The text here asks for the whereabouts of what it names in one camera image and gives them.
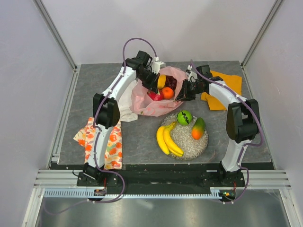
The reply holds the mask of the fake green fruit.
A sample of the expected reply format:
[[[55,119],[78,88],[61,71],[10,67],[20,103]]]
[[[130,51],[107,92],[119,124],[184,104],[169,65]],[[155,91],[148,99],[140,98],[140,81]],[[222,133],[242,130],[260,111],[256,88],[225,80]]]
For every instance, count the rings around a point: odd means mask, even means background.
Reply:
[[[192,120],[193,120],[193,116],[191,112],[187,110],[181,110],[177,114],[177,121],[181,125],[189,125],[192,122]]]

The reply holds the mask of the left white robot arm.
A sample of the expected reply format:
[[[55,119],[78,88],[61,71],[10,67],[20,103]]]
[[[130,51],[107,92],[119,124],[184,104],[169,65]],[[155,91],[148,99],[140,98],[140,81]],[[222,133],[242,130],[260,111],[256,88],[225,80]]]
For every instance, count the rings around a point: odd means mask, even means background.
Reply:
[[[96,136],[93,150],[83,168],[83,172],[88,174],[87,180],[93,186],[99,186],[104,181],[104,175],[98,171],[98,168],[104,165],[110,133],[120,120],[118,101],[126,88],[131,82],[139,79],[145,88],[158,92],[157,81],[160,67],[157,66],[157,70],[152,72],[151,62],[152,57],[143,51],[139,51],[134,58],[127,58],[111,85],[102,94],[95,94],[93,97],[93,127],[96,129]]]

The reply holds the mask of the pink plastic bag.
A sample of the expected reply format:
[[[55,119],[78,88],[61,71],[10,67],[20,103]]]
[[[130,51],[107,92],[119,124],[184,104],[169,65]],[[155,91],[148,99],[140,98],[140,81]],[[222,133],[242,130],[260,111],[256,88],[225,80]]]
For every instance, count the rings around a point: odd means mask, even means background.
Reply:
[[[143,87],[142,82],[139,80],[131,94],[132,105],[130,110],[133,113],[158,117],[172,112],[183,104],[182,101],[175,101],[175,98],[181,91],[183,80],[188,78],[186,73],[179,68],[167,66],[160,69],[160,74],[173,76],[177,80],[175,96],[170,100],[153,101],[147,95],[148,89]]]

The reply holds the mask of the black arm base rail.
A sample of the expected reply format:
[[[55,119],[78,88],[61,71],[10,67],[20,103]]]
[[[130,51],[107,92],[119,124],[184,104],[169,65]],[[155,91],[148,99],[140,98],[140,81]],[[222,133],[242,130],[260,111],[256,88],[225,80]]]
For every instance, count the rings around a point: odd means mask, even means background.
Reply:
[[[98,170],[85,164],[77,186],[126,186],[132,184],[176,183],[206,187],[243,187],[241,170],[227,172],[220,163],[208,164],[127,164],[121,170]]]

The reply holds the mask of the fake mango fruit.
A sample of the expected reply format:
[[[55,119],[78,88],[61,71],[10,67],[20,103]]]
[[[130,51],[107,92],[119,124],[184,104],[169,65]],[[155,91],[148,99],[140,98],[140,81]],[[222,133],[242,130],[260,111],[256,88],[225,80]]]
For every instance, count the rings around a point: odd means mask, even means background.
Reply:
[[[199,117],[196,119],[194,126],[192,127],[192,137],[195,140],[199,140],[205,131],[205,122],[203,118]]]

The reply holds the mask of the yellow fake banana bunch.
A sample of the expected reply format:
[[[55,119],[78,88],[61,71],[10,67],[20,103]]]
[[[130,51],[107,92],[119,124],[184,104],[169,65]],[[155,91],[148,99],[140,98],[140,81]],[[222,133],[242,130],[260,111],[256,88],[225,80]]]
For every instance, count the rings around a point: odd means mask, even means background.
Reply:
[[[170,134],[177,124],[178,122],[172,122],[170,125],[159,127],[156,132],[156,139],[160,149],[165,155],[173,154],[177,157],[182,157],[184,152],[175,143]]]

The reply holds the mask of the speckled glass plate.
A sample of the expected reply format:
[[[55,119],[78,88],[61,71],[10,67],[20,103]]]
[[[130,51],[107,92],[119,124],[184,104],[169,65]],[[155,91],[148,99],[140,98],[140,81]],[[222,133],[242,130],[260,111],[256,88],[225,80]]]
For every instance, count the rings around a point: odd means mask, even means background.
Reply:
[[[165,117],[160,123],[160,126],[170,125],[172,122],[177,122],[177,114],[178,113],[173,113]],[[192,160],[206,150],[209,139],[206,128],[203,136],[199,140],[195,140],[192,137],[192,127],[194,126],[196,119],[197,117],[193,116],[193,120],[189,125],[181,125],[178,123],[175,129],[171,131],[170,134],[172,139],[182,149],[184,154],[182,157],[177,157],[173,154],[169,154],[169,156],[179,160]]]

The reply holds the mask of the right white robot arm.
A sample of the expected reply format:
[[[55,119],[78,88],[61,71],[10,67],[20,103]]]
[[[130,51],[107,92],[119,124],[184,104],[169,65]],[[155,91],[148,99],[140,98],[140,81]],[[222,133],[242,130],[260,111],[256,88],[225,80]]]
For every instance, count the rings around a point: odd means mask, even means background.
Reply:
[[[214,77],[208,65],[194,67],[188,65],[188,78],[183,81],[177,101],[191,101],[196,94],[206,92],[215,97],[226,109],[226,131],[230,138],[227,151],[221,161],[224,169],[217,174],[217,181],[222,186],[228,186],[234,180],[232,172],[241,169],[241,162],[247,146],[259,147],[262,143],[253,144],[257,134],[262,134],[259,119],[258,102],[246,99],[232,90],[219,76]]]

